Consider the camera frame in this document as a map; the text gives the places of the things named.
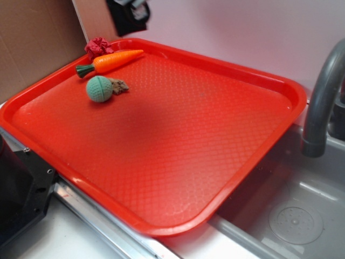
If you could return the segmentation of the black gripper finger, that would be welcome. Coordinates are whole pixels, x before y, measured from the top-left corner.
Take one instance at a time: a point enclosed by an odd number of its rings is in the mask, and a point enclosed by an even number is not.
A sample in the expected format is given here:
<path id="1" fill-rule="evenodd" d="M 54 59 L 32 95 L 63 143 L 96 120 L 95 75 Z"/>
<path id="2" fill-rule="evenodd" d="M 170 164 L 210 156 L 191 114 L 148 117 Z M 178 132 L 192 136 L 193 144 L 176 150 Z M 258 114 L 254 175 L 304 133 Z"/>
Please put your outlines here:
<path id="1" fill-rule="evenodd" d="M 111 18 L 117 30 L 124 30 L 126 27 L 125 14 L 122 6 L 113 0 L 106 0 Z"/>

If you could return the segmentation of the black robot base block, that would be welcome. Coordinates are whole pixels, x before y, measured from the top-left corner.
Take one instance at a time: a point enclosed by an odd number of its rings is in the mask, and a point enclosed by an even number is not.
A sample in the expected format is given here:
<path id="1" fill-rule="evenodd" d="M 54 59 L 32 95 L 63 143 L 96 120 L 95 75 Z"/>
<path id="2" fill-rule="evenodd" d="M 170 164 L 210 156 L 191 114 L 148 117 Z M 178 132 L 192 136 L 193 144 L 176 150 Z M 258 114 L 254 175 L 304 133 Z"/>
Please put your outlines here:
<path id="1" fill-rule="evenodd" d="M 1 138 L 1 248 L 42 220 L 57 172 L 33 151 L 13 151 Z"/>

